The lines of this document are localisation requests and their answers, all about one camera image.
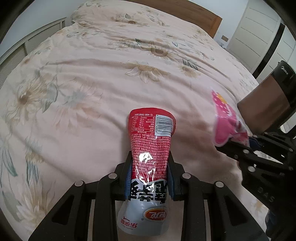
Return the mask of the pink My Melody snack pouch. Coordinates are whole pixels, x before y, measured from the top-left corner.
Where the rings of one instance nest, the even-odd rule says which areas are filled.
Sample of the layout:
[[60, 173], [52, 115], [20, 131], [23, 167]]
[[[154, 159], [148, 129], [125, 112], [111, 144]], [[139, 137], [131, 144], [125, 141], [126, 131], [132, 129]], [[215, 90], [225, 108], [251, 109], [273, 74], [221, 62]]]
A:
[[211, 96], [215, 106], [214, 145], [222, 147], [233, 141], [249, 147], [247, 128], [237, 112], [218, 92], [212, 90]]

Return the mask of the red white snack pouch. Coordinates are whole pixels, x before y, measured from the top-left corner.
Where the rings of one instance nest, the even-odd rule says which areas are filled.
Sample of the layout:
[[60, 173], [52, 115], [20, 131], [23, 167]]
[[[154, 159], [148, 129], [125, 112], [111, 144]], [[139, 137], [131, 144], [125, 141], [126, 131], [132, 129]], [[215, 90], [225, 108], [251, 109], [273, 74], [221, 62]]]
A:
[[130, 235], [151, 237], [168, 229], [167, 163], [175, 128], [174, 116], [164, 109], [137, 108], [129, 114], [132, 167], [117, 224]]

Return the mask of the floral beige bedspread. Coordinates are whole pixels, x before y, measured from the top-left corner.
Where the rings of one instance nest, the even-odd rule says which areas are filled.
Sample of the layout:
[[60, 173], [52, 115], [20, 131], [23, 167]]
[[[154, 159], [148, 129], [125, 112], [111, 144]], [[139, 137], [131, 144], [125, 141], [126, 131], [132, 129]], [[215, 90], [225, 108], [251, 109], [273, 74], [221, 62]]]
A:
[[136, 108], [176, 119], [171, 152], [202, 181], [223, 181], [260, 226], [267, 208], [213, 145], [217, 94], [233, 109], [252, 74], [200, 27], [128, 1], [87, 1], [1, 87], [1, 210], [21, 240], [77, 180], [113, 171]]

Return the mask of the white wardrobe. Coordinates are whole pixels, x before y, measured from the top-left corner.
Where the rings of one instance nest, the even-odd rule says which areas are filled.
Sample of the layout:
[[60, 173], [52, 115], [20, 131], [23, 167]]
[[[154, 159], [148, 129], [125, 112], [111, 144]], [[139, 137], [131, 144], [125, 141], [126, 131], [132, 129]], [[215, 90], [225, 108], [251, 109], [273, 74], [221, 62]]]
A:
[[295, 38], [264, 1], [249, 1], [227, 50], [262, 82], [285, 61], [295, 69]]

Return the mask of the wooden headboard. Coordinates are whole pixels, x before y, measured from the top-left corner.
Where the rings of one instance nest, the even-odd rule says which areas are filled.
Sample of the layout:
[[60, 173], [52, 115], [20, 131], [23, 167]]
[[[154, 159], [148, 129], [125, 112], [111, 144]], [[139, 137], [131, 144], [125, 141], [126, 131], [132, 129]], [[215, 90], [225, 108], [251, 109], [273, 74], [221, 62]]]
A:
[[212, 38], [215, 37], [222, 22], [220, 16], [187, 0], [135, 0], [132, 2], [155, 8], [193, 23], [202, 28]]

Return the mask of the white radiator cover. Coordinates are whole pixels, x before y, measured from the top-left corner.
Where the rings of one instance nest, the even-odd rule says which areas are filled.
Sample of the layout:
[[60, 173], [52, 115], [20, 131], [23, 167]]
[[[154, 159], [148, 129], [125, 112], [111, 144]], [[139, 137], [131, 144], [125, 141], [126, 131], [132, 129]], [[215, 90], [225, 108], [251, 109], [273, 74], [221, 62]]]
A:
[[1, 56], [1, 87], [16, 66], [41, 42], [65, 27], [66, 18], [48, 23], [23, 37]]

